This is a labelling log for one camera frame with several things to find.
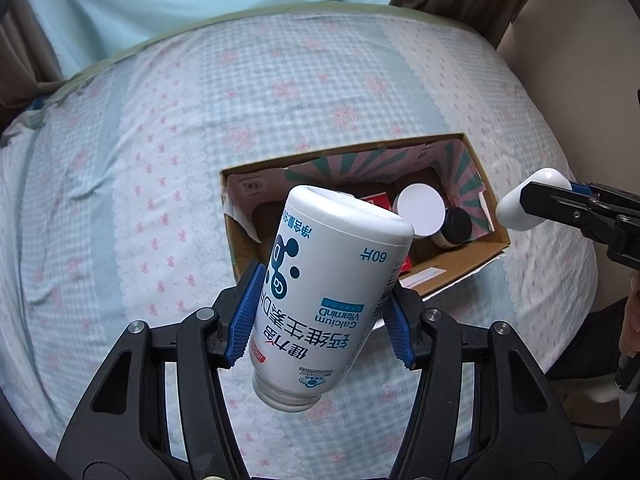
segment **black lid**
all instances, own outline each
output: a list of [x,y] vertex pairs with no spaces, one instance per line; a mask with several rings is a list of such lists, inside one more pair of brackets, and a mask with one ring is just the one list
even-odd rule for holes
[[450,244],[460,245],[469,240],[471,227],[471,216],[464,209],[450,207],[445,213],[440,232]]

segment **white lid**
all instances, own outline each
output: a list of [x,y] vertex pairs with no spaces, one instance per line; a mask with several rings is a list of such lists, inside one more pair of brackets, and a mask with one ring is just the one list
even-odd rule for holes
[[396,196],[393,210],[414,226],[416,238],[431,236],[444,222],[444,201],[433,187],[426,184],[405,187]]
[[408,247],[414,238],[411,224],[397,214],[321,187],[296,186],[289,192],[286,208],[372,242]]

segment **checkered fabric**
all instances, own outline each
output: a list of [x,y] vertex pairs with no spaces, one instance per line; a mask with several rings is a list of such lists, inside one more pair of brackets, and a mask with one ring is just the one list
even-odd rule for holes
[[[179,322],[234,283],[222,169],[464,131],[498,197],[545,166],[571,177],[544,119],[483,38],[382,14],[198,28],[112,64],[38,118],[34,131],[18,132],[23,117],[8,132],[28,149],[13,159],[17,198],[0,196],[16,225],[15,251],[2,257],[18,270],[15,285],[0,289],[2,319],[15,328],[0,333],[0,386],[50,454],[130,320]],[[430,301],[461,322],[510,322],[546,369],[590,309],[593,248],[549,223],[510,235],[504,258]],[[267,408],[251,375],[243,358],[221,380],[252,476],[388,474],[418,374],[395,359],[384,330],[308,412]],[[174,368],[167,381],[172,450],[184,456]],[[470,430],[471,383],[465,368],[459,442]]]

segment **beige wall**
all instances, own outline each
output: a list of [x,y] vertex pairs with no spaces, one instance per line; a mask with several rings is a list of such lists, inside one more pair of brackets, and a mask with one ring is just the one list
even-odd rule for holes
[[[640,194],[640,19],[627,0],[530,0],[498,51],[566,153],[576,179]],[[629,271],[596,247],[596,307]]]

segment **metal bolt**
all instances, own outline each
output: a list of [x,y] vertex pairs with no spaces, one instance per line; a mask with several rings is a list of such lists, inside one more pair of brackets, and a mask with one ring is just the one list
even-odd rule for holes
[[424,311],[424,317],[429,321],[438,321],[442,319],[442,313],[437,308],[430,308],[429,310]]
[[127,330],[129,330],[129,332],[131,332],[132,334],[139,334],[144,329],[145,329],[144,321],[132,321],[131,323],[129,323],[129,326],[127,326]]
[[501,334],[501,335],[505,335],[511,332],[511,327],[509,326],[508,323],[505,323],[504,321],[498,321],[494,325],[494,329],[498,334]]
[[202,321],[206,321],[207,319],[211,319],[215,315],[215,313],[216,311],[213,310],[210,306],[206,306],[196,312],[196,317]]

